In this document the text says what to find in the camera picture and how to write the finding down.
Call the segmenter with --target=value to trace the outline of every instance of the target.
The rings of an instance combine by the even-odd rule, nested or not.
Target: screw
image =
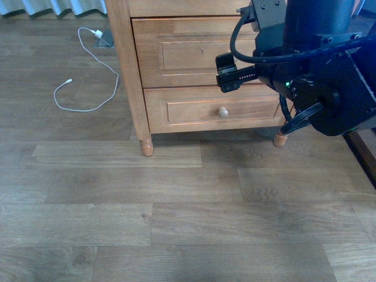
[[[325,43],[331,43],[333,41],[333,37],[325,38]]]

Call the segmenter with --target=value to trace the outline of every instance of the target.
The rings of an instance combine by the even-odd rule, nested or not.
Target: round drawer knob
[[[229,116],[229,111],[226,110],[225,107],[222,107],[222,108],[220,108],[220,109],[218,110],[218,116],[219,116],[220,118],[226,118],[226,117]]]

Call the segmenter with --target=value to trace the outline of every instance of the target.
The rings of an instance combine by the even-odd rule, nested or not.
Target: white curtain
[[[46,9],[52,9],[57,15],[66,9],[72,9],[75,15],[92,9],[107,13],[105,0],[0,0],[0,15],[17,10],[25,10],[29,15],[33,15]]]

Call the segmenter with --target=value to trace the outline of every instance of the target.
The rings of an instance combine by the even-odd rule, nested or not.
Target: drawer panel
[[[237,17],[133,20],[143,87],[216,85],[215,58],[230,51],[237,21]],[[251,55],[256,35],[245,26],[238,49]]]
[[[217,86],[145,89],[152,133],[277,126],[278,95],[264,85],[244,85],[232,93]],[[226,108],[228,115],[220,117]]]
[[[249,0],[128,0],[131,17],[237,15]]]

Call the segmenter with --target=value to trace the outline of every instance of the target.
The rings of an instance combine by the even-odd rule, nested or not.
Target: drawer
[[[134,19],[143,87],[216,85],[215,58],[230,51],[230,37],[238,20],[238,17]],[[245,26],[237,41],[238,49],[252,55],[256,35],[251,25]],[[243,62],[237,65],[248,66]]]
[[[249,0],[128,0],[132,18],[148,16],[237,15]]]
[[[277,126],[278,95],[264,85],[244,85],[232,93],[217,86],[145,89],[152,133]]]

